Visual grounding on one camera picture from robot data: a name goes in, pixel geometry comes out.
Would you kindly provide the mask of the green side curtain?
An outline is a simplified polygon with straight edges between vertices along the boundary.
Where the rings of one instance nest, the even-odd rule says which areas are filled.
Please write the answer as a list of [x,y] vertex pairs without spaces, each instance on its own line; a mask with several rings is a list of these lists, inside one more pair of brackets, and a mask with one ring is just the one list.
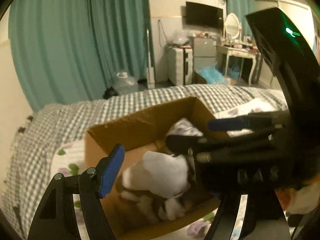
[[253,37],[246,15],[256,11],[255,0],[226,0],[226,2],[227,14],[234,13],[242,25],[242,35]]

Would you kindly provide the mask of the small grey fridge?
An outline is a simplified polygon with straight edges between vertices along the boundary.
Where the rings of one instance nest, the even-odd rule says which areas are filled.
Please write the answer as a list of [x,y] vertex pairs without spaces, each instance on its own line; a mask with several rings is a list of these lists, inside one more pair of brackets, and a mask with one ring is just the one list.
[[202,70],[216,63],[216,41],[213,38],[192,37],[194,69]]

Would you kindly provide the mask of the grey checked bed sheet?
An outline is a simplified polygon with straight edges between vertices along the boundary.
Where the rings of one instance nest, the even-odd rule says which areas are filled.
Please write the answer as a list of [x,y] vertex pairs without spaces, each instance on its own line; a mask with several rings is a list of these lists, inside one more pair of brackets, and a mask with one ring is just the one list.
[[27,238],[37,205],[50,181],[53,156],[63,144],[83,139],[86,130],[95,124],[189,96],[199,98],[214,114],[256,98],[276,110],[287,107],[281,91],[226,85],[175,86],[108,100],[48,105],[21,124],[11,143],[2,210],[13,229],[22,239]]

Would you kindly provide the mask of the brown cardboard box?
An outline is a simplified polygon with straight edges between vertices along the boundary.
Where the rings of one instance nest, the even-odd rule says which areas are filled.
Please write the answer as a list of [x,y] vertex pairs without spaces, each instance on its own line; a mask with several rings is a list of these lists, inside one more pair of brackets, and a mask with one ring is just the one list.
[[[85,134],[86,167],[96,166],[100,159],[108,156],[116,144],[125,148],[121,171],[142,159],[148,151],[161,150],[164,138],[171,126],[182,118],[187,118],[205,136],[226,139],[223,132],[211,132],[208,121],[213,119],[211,110],[196,97],[183,98],[145,108],[121,118],[90,127]],[[217,209],[220,201],[213,197],[193,207],[187,214],[175,221],[148,224],[137,207],[120,198],[112,189],[101,200],[108,223],[116,239],[154,239],[181,229]]]

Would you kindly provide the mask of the white plush toy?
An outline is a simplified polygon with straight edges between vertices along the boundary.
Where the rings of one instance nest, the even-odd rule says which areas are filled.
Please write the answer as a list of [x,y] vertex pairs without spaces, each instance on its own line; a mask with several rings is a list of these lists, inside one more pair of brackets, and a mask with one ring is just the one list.
[[176,220],[189,209],[180,197],[190,189],[185,157],[148,151],[116,181],[121,198],[136,204],[151,223]]

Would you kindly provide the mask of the clear water jug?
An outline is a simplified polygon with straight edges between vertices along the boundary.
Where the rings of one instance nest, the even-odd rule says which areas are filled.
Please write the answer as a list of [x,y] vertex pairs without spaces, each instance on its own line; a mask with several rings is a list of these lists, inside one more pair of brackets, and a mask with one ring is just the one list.
[[112,86],[118,95],[126,95],[138,92],[137,80],[127,72],[118,72],[115,83]]

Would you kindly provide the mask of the white floral quilt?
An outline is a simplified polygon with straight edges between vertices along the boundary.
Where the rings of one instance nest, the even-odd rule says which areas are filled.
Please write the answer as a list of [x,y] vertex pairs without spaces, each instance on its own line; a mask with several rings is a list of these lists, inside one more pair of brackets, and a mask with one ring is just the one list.
[[242,195],[240,239],[289,239],[274,191],[286,155],[269,139],[272,118],[219,119],[188,97],[91,126],[53,156],[58,239],[154,239],[213,210],[206,239],[230,239]]

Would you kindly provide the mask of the box with blue bags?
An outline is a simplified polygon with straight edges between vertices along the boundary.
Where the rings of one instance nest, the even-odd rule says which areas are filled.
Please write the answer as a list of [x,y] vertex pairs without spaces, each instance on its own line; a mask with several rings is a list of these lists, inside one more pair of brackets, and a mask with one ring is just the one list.
[[193,83],[202,85],[235,85],[237,83],[231,77],[223,76],[216,66],[217,62],[209,67],[196,69],[193,75]]

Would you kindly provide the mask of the white dressing table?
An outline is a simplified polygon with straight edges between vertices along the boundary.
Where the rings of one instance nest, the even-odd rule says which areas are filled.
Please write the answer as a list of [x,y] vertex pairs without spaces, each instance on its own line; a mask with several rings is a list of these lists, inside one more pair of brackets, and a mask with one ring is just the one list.
[[244,48],[234,48],[234,47],[227,47],[223,46],[221,44],[216,45],[216,52],[221,53],[226,56],[226,62],[225,62],[225,67],[223,73],[227,75],[228,72],[228,67],[229,67],[229,58],[230,57],[237,57],[241,59],[241,67],[240,67],[240,75],[241,77],[242,72],[243,72],[243,66],[244,66],[244,59],[251,59],[252,60],[252,66],[251,70],[249,72],[249,77],[248,77],[248,85],[251,86],[253,85],[252,83],[252,77],[253,73],[256,69],[257,65],[257,56],[260,54],[257,49],[244,49]]

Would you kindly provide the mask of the oval vanity mirror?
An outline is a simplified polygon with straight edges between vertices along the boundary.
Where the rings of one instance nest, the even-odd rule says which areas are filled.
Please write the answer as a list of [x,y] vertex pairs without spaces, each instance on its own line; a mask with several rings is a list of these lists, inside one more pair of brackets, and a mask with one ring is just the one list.
[[227,15],[224,21],[224,32],[225,37],[228,40],[235,40],[239,38],[241,30],[241,23],[234,13],[230,13]]

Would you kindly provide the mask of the black wall television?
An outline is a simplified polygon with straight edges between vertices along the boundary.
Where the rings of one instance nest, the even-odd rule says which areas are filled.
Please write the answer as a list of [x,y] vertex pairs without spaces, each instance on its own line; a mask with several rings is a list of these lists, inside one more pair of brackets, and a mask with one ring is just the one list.
[[223,9],[210,5],[186,2],[186,24],[223,29]]

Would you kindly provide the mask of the white standing mop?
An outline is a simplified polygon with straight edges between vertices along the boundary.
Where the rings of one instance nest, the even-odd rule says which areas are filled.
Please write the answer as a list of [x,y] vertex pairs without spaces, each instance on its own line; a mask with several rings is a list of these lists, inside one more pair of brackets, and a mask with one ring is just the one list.
[[147,81],[148,81],[147,87],[148,89],[155,89],[155,72],[151,62],[149,29],[146,30],[146,35],[147,35],[147,48],[148,48],[148,67],[146,69]]

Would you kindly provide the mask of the floral tissue paper pack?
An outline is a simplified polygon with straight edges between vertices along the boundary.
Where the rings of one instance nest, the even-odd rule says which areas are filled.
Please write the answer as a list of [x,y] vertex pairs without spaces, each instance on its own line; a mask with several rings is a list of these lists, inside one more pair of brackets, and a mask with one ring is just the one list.
[[203,133],[197,129],[187,118],[182,118],[171,126],[166,134],[166,137],[169,135],[202,137]]

